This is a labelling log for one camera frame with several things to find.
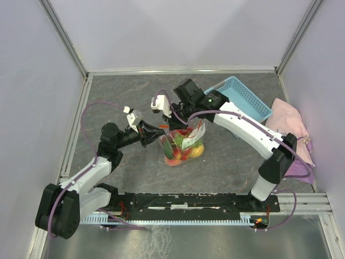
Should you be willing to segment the green grape bunch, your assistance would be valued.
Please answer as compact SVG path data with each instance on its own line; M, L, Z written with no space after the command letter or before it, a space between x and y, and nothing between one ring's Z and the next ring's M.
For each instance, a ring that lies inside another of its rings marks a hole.
M182 146L184 140L188 140L188 138L185 135L176 134L174 136L174 143L180 147Z

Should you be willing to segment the clear orange zip top bag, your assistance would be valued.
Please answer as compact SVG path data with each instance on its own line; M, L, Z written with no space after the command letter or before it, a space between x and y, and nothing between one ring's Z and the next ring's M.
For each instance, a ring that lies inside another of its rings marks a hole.
M199 120L197 124L193 124L192 126L188 126L187 129L177 129L173 131L183 131L184 134L188 135L188 140L184 140L182 143L182 147L185 146L191 146L192 148L198 147L199 145L203 144L203 139L204 135L206 132L205 128L205 123L203 120ZM160 147L162 148L162 154L163 154L163 160L164 157L166 156L168 159L174 159L174 153L173 149L171 147L171 143L173 142L173 136L172 132L173 131L167 131L164 136L161 136L159 138L158 143L160 144ZM181 161L182 163L185 163L189 160L195 159L195 158L190 158L186 161Z

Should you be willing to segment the yellow mango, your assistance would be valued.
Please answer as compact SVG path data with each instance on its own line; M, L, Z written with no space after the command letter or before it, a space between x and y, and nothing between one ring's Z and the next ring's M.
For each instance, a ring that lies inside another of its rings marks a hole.
M202 155L204 152L204 145L201 144L198 147L192 148L191 152L189 153L190 158L197 158Z

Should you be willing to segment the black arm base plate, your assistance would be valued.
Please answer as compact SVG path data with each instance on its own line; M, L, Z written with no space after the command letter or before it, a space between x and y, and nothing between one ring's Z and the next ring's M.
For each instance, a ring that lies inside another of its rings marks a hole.
M130 221L239 220L240 213L280 212L278 197L258 201L250 194L149 194L124 193L111 199L104 210Z

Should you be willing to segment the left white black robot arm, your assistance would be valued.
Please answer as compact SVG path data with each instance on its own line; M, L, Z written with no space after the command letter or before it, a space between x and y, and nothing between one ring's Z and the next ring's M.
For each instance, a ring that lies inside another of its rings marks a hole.
M105 207L114 210L119 205L118 190L99 181L120 164L121 148L140 142L143 147L164 135L164 130L140 121L135 129L120 130L109 122L101 129L96 157L68 180L43 190L35 219L37 228L53 236L70 238L79 223L94 211Z

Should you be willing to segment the orange pink peach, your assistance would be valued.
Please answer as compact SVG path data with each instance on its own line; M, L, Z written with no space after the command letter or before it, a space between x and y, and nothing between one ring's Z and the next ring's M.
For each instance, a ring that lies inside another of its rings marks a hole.
M164 157L164 160L168 166L175 167L181 164L180 159L168 159L166 156Z

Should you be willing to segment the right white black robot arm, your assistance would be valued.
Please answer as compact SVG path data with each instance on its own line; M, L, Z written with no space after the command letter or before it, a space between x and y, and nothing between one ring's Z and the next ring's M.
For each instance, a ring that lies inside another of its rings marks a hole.
M297 138L292 133L274 132L239 109L217 90L205 93L193 80L186 79L174 88L179 103L172 103L164 90L156 93L151 109L161 111L170 129L185 128L194 118L206 119L234 133L263 158L259 176L247 198L249 208L260 211L297 157Z

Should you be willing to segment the red strawberry bunch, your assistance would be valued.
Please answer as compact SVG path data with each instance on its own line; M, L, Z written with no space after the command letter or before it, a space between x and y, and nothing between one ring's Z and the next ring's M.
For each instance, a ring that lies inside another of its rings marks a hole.
M175 159L180 159L181 161L186 161L188 160L188 156L189 156L189 153L191 152L192 150L192 147L189 145L189 146L185 146L185 147L180 147L178 145L176 145L174 143L174 136L176 134L180 134L180 135L185 135L187 138L188 138L188 135L187 134L184 134L183 131L173 131L172 132L172 143L171 143L171 147L172 147L172 150L173 150L173 153L174 153L174 158Z

